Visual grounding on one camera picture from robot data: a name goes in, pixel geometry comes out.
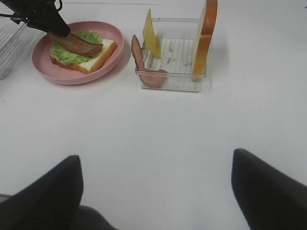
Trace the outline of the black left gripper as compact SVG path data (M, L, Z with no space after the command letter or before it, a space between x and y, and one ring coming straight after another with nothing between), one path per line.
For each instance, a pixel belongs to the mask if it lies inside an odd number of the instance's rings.
M60 16L54 0L5 0L13 14L4 14L14 22L28 22L27 26L66 37L71 29Z

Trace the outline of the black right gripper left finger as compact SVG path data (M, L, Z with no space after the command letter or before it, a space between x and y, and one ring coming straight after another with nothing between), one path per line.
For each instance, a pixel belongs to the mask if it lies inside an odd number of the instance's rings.
M78 155L66 157L38 180L0 203L2 230L113 230L94 208L80 204L83 174Z

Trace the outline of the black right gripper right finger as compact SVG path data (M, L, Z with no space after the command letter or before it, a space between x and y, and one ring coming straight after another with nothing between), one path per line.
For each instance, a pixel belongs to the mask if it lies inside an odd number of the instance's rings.
M231 185L250 229L307 228L307 187L245 149L234 151Z

